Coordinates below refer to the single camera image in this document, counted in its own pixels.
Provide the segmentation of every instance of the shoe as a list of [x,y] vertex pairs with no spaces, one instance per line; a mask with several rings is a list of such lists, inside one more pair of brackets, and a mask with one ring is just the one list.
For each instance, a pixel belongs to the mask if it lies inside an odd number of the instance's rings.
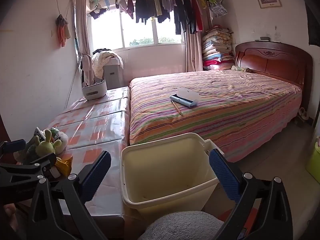
[[306,112],[305,109],[304,109],[303,107],[301,107],[301,108],[299,109],[298,114],[302,116],[305,112]]
[[309,119],[309,116],[306,111],[304,111],[304,113],[301,115],[301,118],[305,121]]

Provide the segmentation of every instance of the wall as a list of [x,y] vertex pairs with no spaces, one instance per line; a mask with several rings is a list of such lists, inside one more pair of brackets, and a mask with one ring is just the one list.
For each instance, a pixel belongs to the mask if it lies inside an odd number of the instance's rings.
[[119,51],[124,62],[124,81],[133,78],[184,72],[186,67],[185,44],[145,46]]
[[[69,0],[58,2],[65,16]],[[0,26],[0,113],[11,140],[29,140],[65,108],[76,54],[73,37],[58,47],[58,15],[56,0],[17,0]],[[80,96],[77,74],[69,104]]]
[[308,22],[304,0],[280,0],[282,7],[261,9],[258,0],[225,0],[229,15],[225,22],[234,31],[234,45],[268,36],[308,52],[314,61],[313,84],[308,113],[316,116],[320,98],[320,48],[308,44]]

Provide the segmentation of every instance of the green trash can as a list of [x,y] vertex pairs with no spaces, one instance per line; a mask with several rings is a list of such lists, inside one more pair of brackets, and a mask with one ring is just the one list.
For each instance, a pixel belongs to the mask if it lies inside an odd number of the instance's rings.
[[318,137],[315,150],[307,163],[306,170],[320,183],[320,147],[318,146]]

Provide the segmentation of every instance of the gray fuzzy fabric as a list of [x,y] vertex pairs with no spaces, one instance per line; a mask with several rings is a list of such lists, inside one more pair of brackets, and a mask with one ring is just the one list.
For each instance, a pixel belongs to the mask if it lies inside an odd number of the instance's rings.
[[177,212],[156,220],[138,240],[211,240],[222,225],[205,212]]

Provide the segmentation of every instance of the pencil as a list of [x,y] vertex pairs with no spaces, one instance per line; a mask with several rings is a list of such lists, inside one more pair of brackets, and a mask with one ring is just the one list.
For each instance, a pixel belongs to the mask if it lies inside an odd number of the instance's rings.
[[179,110],[179,108],[176,106],[176,104],[171,100],[171,103],[173,104],[174,108],[178,111],[178,113],[180,115],[182,115],[181,111]]

